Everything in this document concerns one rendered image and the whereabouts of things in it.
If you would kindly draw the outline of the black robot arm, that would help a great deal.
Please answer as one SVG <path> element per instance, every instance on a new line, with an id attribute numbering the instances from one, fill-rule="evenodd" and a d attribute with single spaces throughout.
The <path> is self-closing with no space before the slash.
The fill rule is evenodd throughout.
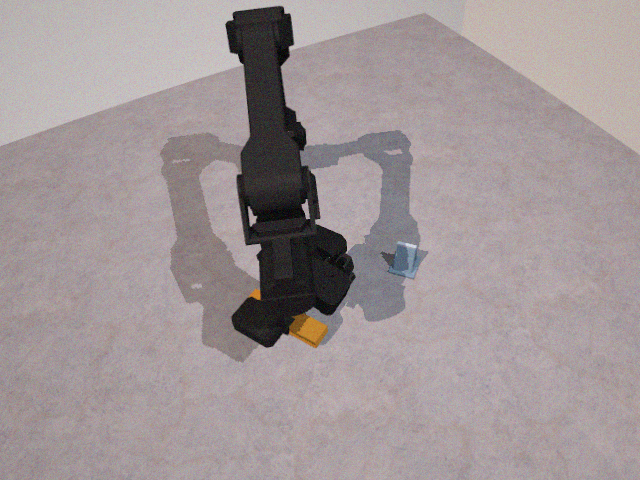
<path id="1" fill-rule="evenodd" d="M 332 315 L 356 278 L 344 252 L 311 259 L 309 237 L 320 218 L 315 175 L 301 165 L 306 130 L 285 104 L 281 66 L 294 45 L 284 7 L 233 12 L 225 26 L 229 51 L 244 65 L 250 138 L 241 152 L 237 194 L 245 245 L 260 244 L 260 303 L 270 315 L 293 317 L 312 307 Z M 306 219 L 302 204 L 308 200 Z M 248 206 L 256 223 L 250 226 Z"/>

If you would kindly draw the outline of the orange rectangular bar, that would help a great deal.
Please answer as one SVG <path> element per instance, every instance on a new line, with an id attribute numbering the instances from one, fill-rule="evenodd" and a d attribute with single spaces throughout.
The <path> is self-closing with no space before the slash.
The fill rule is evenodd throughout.
<path id="1" fill-rule="evenodd" d="M 260 291 L 255 289 L 249 297 L 260 300 Z M 328 326 L 305 314 L 293 316 L 292 318 L 295 320 L 289 327 L 289 334 L 315 348 L 328 333 Z"/>

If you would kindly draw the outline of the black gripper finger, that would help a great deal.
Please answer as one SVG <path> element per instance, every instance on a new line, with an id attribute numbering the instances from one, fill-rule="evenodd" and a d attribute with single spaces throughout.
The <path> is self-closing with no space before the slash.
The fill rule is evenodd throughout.
<path id="1" fill-rule="evenodd" d="M 294 320 L 295 320 L 295 319 L 294 319 L 294 318 L 292 318 L 292 317 L 287 317 L 287 323 L 288 323 L 288 324 L 287 324 L 287 327 L 286 327 L 286 329 L 285 329 L 285 331 L 284 331 L 283 333 L 285 333 L 286 335 L 288 335 L 288 334 L 289 334 L 289 327 L 290 327 L 290 326 L 291 326 L 291 324 L 294 322 Z M 283 333 L 282 333 L 282 334 L 283 334 Z"/>

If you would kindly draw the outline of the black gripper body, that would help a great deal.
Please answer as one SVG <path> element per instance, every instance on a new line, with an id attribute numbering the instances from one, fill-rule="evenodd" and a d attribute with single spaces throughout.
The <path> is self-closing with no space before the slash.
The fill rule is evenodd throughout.
<path id="1" fill-rule="evenodd" d="M 311 259 L 318 256 L 323 261 L 347 251 L 346 239 L 339 233 L 316 224 L 317 237 L 309 237 Z M 247 298 L 232 315 L 235 330 L 258 342 L 265 348 L 272 347 L 287 327 L 287 317 L 278 317 L 265 312 L 260 301 Z"/>

